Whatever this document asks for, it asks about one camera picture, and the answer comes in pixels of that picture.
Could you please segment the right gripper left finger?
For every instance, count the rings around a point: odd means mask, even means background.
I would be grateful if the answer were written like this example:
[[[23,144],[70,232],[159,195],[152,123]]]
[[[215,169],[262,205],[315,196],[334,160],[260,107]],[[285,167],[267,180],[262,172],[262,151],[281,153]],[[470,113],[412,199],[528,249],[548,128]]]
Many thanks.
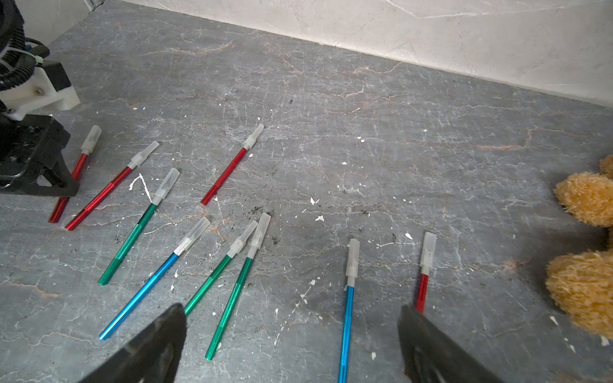
[[[185,309],[175,303],[83,382],[174,382],[187,336]]]

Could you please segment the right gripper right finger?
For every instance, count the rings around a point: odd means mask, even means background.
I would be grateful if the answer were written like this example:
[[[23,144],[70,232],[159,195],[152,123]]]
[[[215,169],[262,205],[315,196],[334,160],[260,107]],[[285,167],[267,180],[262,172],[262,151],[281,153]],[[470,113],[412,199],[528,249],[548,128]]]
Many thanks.
[[[501,381],[414,307],[402,306],[397,330],[412,382]]]

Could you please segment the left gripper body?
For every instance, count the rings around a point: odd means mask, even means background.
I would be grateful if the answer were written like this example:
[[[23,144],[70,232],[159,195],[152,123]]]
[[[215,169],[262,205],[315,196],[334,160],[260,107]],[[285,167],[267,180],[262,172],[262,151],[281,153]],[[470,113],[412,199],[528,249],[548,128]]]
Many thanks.
[[[70,134],[52,116],[1,116],[1,193],[75,196],[79,189],[62,150]]]

